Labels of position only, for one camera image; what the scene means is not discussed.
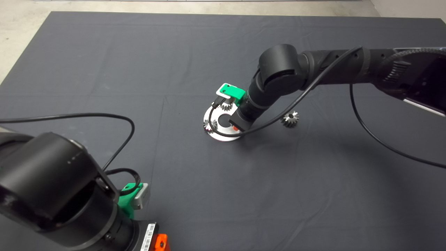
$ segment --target gear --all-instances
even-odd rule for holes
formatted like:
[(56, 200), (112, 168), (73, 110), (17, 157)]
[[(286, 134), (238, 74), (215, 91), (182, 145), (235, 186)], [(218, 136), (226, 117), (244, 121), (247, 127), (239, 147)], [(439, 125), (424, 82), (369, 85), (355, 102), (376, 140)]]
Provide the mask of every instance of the gear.
[(292, 111), (287, 113), (282, 119), (281, 122), (284, 127), (294, 128), (297, 126), (297, 122), (299, 121), (299, 114), (296, 111)]
[[(212, 121), (212, 126), (214, 127), (214, 128), (217, 128), (217, 121)], [(204, 128), (204, 131), (205, 132), (208, 132), (208, 133), (213, 133), (212, 132), (212, 128), (211, 128), (211, 126), (209, 125), (209, 121), (206, 119), (206, 120), (204, 120), (204, 122), (203, 122), (203, 128)]]
[(227, 112), (232, 109), (232, 104), (233, 103), (230, 103), (230, 104), (223, 103), (223, 104), (221, 104), (220, 107), (223, 111)]

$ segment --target white label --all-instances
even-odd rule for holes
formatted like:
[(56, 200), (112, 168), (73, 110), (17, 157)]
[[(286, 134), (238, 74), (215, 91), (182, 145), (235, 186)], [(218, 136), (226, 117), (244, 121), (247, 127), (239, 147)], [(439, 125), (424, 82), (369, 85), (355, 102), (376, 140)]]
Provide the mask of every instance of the white label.
[(141, 251), (149, 251), (150, 243), (152, 242), (153, 231), (155, 230), (155, 224), (149, 224), (144, 235)]

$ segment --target black cable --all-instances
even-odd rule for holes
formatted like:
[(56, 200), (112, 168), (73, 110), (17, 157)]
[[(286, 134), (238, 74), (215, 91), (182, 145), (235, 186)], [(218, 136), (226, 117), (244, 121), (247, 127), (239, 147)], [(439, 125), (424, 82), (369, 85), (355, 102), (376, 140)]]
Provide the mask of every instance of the black cable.
[(135, 186), (129, 190), (125, 190), (125, 191), (121, 190), (119, 192), (119, 194), (120, 194), (120, 196), (131, 194), (138, 188), (139, 184), (141, 183), (141, 178), (135, 170), (130, 169), (130, 168), (115, 168), (113, 170), (105, 171), (105, 174), (112, 175), (112, 174), (121, 173), (121, 172), (127, 172), (127, 173), (131, 174), (135, 178)]
[(370, 129), (365, 125), (364, 121), (361, 119), (361, 116), (358, 113), (358, 109), (356, 108), (356, 104), (355, 104), (355, 98), (353, 97), (353, 85), (350, 84), (350, 100), (351, 100), (351, 106), (353, 108), (353, 112), (355, 112), (355, 116), (358, 119), (359, 123), (361, 124), (361, 126), (364, 128), (364, 130), (372, 137), (374, 138), (379, 144), (385, 146), (387, 149), (391, 150), (394, 153), (397, 153), (403, 157), (409, 158), (411, 160), (415, 160), (418, 161), (420, 163), (424, 163), (424, 164), (428, 164), (431, 166), (435, 166), (435, 167), (441, 167), (441, 168), (445, 168), (446, 169), (446, 165), (444, 164), (440, 164), (440, 163), (436, 163), (436, 162), (432, 162), (432, 161), (428, 161), (425, 159), (421, 159), (421, 158), (417, 158), (415, 156), (406, 154), (400, 150), (397, 150), (393, 147), (391, 147), (390, 145), (384, 143), (381, 139), (379, 139), (377, 136), (375, 136)]
[(72, 114), (59, 114), (59, 115), (51, 115), (51, 116), (42, 116), (42, 117), (24, 117), (24, 118), (10, 118), (10, 119), (0, 119), (0, 124), (9, 124), (9, 123), (27, 123), (27, 122), (36, 122), (36, 121), (46, 121), (46, 120), (57, 120), (57, 119), (65, 119), (65, 118), (75, 118), (75, 117), (109, 117), (116, 118), (120, 120), (125, 120), (130, 123), (132, 127), (129, 135), (122, 143), (122, 145), (116, 150), (116, 152), (111, 156), (111, 158), (105, 163), (102, 167), (102, 170), (107, 169), (110, 163), (116, 158), (116, 156), (121, 152), (121, 150), (127, 145), (130, 139), (133, 137), (135, 133), (135, 123), (133, 120), (126, 116), (121, 116), (117, 114), (111, 113), (72, 113)]
[(240, 132), (238, 134), (225, 134), (222, 132), (219, 132), (213, 125), (212, 125), (212, 112), (215, 110), (215, 108), (211, 109), (211, 112), (209, 113), (209, 126), (211, 127), (213, 133), (216, 133), (218, 135), (222, 135), (225, 137), (240, 137), (240, 136), (244, 136), (247, 134), (251, 134), (254, 132), (257, 132), (267, 126), (270, 126), (272, 124), (274, 124), (276, 121), (280, 120), (281, 118), (283, 118), (287, 113), (289, 113), (291, 111), (291, 109), (293, 109), (297, 104), (299, 104), (299, 102), (316, 86), (318, 85), (321, 80), (328, 74), (330, 73), (330, 71), (337, 66), (340, 62), (342, 62), (346, 57), (350, 56), (352, 53), (357, 52), (358, 50), (362, 49), (362, 46), (359, 47), (355, 47), (353, 49), (350, 49), (348, 51), (346, 51), (344, 54), (342, 54), (339, 58), (337, 58), (335, 61), (333, 61), (333, 63), (331, 63), (321, 74), (319, 74), (319, 76), (317, 76), (313, 82), (311, 82), (311, 84), (293, 101), (293, 103), (291, 103), (283, 112), (281, 112), (279, 115), (277, 115), (276, 117), (274, 117), (273, 119), (271, 119), (270, 121), (266, 122), (265, 124), (256, 127), (254, 129), (250, 129), (248, 131), (245, 132)]

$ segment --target orange component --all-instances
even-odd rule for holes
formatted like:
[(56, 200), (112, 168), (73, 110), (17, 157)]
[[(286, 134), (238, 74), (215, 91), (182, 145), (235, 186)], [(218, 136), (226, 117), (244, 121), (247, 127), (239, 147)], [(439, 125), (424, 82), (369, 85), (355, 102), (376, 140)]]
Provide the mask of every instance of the orange component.
[(157, 241), (155, 242), (155, 251), (170, 251), (167, 234), (158, 234)]

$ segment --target table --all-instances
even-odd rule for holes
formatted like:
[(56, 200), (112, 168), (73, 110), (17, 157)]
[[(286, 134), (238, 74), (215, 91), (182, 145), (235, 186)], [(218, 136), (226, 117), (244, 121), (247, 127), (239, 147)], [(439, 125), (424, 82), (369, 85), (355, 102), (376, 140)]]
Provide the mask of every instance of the table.
[[(247, 88), (260, 54), (445, 46), (439, 19), (53, 12), (0, 85), (0, 117), (75, 112), (129, 116), (136, 133), (110, 166), (151, 185), (138, 219), (158, 221), (172, 250), (441, 250), (446, 171), (384, 149), (355, 120), (346, 85), (321, 86), (279, 123), (234, 142), (203, 132), (222, 83)], [(446, 163), (441, 117), (355, 86), (365, 122), (389, 144)], [(281, 111), (281, 98), (258, 123)], [(104, 164), (125, 122), (86, 118), (8, 125), (53, 131)], [(112, 177), (123, 187), (131, 177)], [(0, 217), (2, 250), (60, 250)]]

